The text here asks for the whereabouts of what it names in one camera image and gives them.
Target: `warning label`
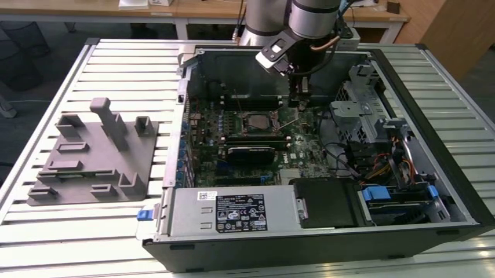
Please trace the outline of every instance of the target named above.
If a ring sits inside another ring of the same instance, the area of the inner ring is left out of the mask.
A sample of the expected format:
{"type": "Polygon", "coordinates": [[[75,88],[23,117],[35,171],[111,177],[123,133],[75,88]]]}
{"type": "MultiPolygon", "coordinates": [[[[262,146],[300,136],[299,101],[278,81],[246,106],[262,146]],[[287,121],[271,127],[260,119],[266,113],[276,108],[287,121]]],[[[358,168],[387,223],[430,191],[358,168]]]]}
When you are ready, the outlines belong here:
{"type": "Polygon", "coordinates": [[[216,197],[216,231],[219,233],[267,231],[263,194],[216,197]]]}

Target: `slotted metal table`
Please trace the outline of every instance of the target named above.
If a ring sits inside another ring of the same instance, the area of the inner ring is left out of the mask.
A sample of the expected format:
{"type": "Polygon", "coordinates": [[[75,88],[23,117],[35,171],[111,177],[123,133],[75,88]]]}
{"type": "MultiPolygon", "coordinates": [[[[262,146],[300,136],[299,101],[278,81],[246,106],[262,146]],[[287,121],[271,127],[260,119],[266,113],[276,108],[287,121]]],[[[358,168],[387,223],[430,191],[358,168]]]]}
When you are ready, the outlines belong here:
{"type": "MultiPolygon", "coordinates": [[[[219,41],[88,40],[11,175],[0,189],[0,277],[494,277],[495,232],[446,243],[407,259],[173,274],[135,239],[136,213],[159,203],[171,146],[179,61],[195,44],[219,41]],[[108,97],[124,120],[159,121],[148,197],[141,202],[31,207],[27,193],[59,135],[64,113],[97,122],[93,97],[108,97]]],[[[384,52],[464,174],[495,212],[495,125],[428,50],[371,45],[384,52]]],[[[391,105],[400,116],[391,95],[391,105]]]]}

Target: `floor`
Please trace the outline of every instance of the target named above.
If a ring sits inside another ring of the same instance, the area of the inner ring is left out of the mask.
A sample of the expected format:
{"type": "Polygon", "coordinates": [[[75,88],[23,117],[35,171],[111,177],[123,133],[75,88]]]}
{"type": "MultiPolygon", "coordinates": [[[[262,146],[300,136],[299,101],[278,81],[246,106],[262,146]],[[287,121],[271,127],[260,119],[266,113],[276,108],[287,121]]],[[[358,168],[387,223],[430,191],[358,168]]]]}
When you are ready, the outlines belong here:
{"type": "MultiPolygon", "coordinates": [[[[39,23],[39,26],[52,50],[49,55],[35,59],[36,67],[44,77],[43,84],[28,91],[13,92],[0,82],[0,94],[8,101],[13,101],[12,105],[17,110],[17,116],[13,119],[0,116],[0,164],[16,162],[87,38],[131,37],[128,24],[77,23],[75,33],[67,32],[63,23],[39,23]]],[[[171,24],[149,24],[148,26],[157,31],[159,39],[176,39],[175,28],[171,24]]],[[[191,39],[230,39],[232,34],[231,28],[216,30],[204,25],[191,27],[191,39]]],[[[5,35],[0,31],[1,39],[5,39],[5,35]]],[[[460,81],[460,85],[492,120],[495,120],[494,76],[495,50],[490,50],[460,81]]],[[[0,166],[0,184],[9,170],[9,167],[0,166]]]]}

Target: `blue latch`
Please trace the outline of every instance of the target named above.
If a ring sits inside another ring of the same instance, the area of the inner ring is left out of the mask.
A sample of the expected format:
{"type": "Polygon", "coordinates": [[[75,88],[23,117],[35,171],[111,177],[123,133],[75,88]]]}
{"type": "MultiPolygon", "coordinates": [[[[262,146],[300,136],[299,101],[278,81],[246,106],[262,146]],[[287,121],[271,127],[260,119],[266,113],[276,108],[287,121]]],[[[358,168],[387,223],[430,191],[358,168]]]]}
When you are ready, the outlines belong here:
{"type": "Polygon", "coordinates": [[[153,220],[153,210],[140,210],[137,213],[137,221],[152,221],[153,220]]]}
{"type": "Polygon", "coordinates": [[[428,185],[427,189],[428,189],[430,195],[434,199],[440,196],[435,185],[428,185]]]}
{"type": "Polygon", "coordinates": [[[366,201],[392,199],[384,186],[368,186],[362,193],[366,201]]]}

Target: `copper pipe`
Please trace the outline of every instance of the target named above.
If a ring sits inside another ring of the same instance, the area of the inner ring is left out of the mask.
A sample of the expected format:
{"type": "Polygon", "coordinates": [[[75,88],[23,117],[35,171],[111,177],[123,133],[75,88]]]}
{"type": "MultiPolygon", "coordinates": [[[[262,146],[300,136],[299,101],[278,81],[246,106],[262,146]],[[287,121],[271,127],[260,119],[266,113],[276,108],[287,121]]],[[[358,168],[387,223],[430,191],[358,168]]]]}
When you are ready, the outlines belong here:
{"type": "Polygon", "coordinates": [[[311,46],[311,50],[315,52],[326,51],[332,45],[335,45],[340,41],[340,36],[332,38],[324,45],[322,46],[311,46]]]}

